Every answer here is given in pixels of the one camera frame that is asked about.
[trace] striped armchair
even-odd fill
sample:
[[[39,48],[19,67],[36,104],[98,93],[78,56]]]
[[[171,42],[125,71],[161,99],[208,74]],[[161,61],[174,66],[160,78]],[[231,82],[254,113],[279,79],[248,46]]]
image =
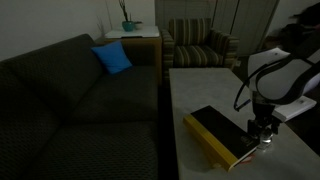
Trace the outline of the striped armchair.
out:
[[[211,19],[171,19],[162,29],[163,85],[170,68],[227,67],[233,69],[239,39],[210,28]]]

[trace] white wall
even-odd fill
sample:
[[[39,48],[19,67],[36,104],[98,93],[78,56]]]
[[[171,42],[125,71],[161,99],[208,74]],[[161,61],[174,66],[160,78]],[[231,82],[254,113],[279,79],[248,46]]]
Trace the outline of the white wall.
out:
[[[133,20],[155,24],[154,0],[126,3]],[[118,0],[0,0],[0,61],[83,33],[97,39],[99,19],[107,32],[122,17]]]
[[[287,24],[296,23],[296,19],[290,18],[300,14],[307,7],[320,2],[319,0],[280,0],[269,25],[266,36],[278,35],[279,31]]]

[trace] white table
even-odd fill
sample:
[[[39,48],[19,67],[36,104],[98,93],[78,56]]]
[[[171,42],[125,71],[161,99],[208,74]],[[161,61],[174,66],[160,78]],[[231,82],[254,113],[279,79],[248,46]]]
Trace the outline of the white table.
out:
[[[320,179],[320,158],[289,127],[281,124],[279,134],[267,150],[257,150],[252,162],[239,164],[230,172],[213,169],[182,120],[187,114],[211,105],[246,130],[253,119],[251,104],[240,112],[233,109],[242,84],[226,68],[170,69],[170,86],[180,179]],[[249,98],[244,89],[239,103]]]
[[[159,36],[158,26],[143,26],[141,29],[135,29],[130,32],[126,32],[122,27],[118,27],[105,34],[106,38],[152,38]]]

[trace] blue pillow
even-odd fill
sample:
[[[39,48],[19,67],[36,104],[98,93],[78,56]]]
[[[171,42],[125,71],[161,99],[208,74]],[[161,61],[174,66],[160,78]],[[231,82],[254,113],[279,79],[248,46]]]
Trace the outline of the blue pillow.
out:
[[[115,74],[132,66],[122,48],[120,40],[91,49],[110,74]]]

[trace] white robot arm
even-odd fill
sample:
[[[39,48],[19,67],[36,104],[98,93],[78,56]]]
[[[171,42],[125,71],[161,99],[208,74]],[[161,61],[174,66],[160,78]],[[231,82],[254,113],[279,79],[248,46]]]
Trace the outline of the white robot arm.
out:
[[[320,31],[288,53],[279,48],[249,57],[248,78],[240,88],[234,108],[239,111],[250,100],[237,105],[242,89],[249,82],[255,120],[248,121],[248,132],[253,137],[272,137],[278,133],[280,122],[274,120],[275,105],[290,104],[313,89],[320,81]]]

